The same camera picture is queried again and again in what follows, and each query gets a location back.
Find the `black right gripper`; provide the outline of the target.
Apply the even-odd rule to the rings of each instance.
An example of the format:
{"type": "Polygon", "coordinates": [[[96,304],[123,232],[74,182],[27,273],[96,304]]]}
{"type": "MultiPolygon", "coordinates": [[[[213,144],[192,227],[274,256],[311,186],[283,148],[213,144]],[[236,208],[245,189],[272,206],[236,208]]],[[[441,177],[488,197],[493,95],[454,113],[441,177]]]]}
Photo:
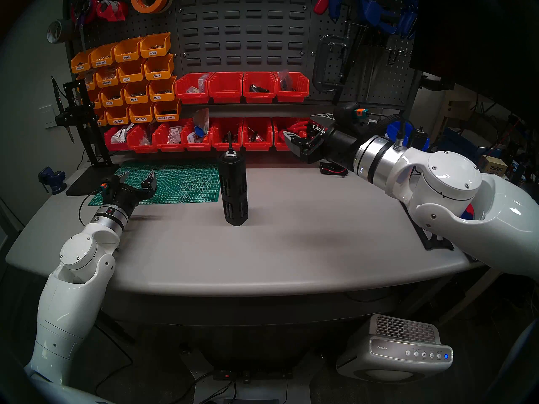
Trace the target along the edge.
{"type": "Polygon", "coordinates": [[[354,172],[354,159],[359,147],[367,140],[367,129],[358,128],[342,131],[335,128],[333,114],[314,114],[309,123],[318,132],[313,138],[283,131],[284,142],[292,154],[307,164],[327,160],[354,172]]]}

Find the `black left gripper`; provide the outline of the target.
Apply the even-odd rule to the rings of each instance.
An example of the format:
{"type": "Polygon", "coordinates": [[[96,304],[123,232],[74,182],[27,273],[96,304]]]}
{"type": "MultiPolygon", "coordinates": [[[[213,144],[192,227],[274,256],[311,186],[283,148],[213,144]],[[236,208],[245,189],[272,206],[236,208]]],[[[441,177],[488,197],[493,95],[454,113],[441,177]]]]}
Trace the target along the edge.
{"type": "MultiPolygon", "coordinates": [[[[129,171],[116,175],[118,182],[125,182],[129,171]]],[[[137,205],[145,200],[145,192],[155,194],[157,190],[157,177],[155,170],[151,170],[146,179],[141,183],[141,189],[136,189],[124,183],[107,183],[106,205],[113,205],[123,210],[125,216],[131,216],[137,205]]]]}

